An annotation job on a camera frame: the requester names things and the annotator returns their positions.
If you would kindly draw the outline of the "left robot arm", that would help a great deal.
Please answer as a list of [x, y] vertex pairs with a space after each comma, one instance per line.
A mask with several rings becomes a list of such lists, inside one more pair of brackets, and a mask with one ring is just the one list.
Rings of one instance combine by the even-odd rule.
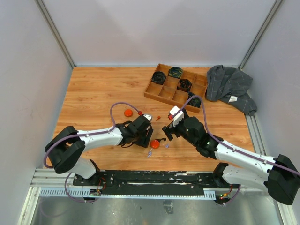
[[68, 126], [45, 147], [46, 157], [57, 174], [75, 173], [94, 186], [100, 181], [99, 169], [92, 160], [84, 159], [82, 153], [105, 146], [128, 148], [135, 144], [147, 148], [153, 133], [151, 121], [152, 116], [142, 114], [134, 121], [106, 129], [83, 131]]

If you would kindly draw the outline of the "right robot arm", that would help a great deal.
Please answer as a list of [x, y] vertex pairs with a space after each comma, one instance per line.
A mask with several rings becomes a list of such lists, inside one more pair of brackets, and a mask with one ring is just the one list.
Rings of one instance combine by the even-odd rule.
[[213, 184], [219, 188], [237, 184], [268, 192], [276, 201], [292, 205], [300, 187], [300, 173], [289, 157], [260, 155], [250, 152], [212, 135], [196, 117], [186, 110], [173, 107], [168, 118], [171, 123], [163, 132], [171, 141], [182, 137], [195, 147], [200, 155], [220, 160], [213, 172]]

